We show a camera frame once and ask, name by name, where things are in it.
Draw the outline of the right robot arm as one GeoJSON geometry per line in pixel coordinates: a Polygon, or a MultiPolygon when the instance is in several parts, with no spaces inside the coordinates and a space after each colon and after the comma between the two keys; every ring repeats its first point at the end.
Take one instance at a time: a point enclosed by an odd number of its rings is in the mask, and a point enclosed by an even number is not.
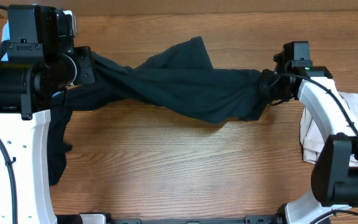
{"type": "Polygon", "coordinates": [[[311,174],[311,190],[274,215],[248,215],[246,223],[329,223],[358,207],[358,120],[337,92],[333,76],[313,65],[307,41],[283,45],[276,67],[265,69],[259,91],[272,106],[291,99],[309,111],[324,141],[311,174]]]}

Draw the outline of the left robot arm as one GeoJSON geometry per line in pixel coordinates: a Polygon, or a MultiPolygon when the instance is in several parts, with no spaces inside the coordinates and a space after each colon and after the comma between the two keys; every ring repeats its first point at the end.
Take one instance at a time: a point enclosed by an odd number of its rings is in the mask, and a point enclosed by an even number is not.
{"type": "Polygon", "coordinates": [[[56,215],[47,162],[50,102],[70,85],[94,83],[87,46],[75,47],[74,13],[10,5],[9,38],[0,43],[0,222],[81,223],[56,215]]]}

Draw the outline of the black t-shirt white letters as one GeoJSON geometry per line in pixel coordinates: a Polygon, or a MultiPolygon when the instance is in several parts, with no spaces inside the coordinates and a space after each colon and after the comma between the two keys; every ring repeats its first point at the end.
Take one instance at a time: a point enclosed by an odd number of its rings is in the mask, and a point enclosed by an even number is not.
{"type": "Polygon", "coordinates": [[[201,37],[174,45],[136,68],[93,54],[96,83],[53,98],[52,124],[67,124],[73,111],[96,110],[125,99],[220,123],[258,120],[268,101],[257,89],[257,70],[215,69],[201,37]]]}

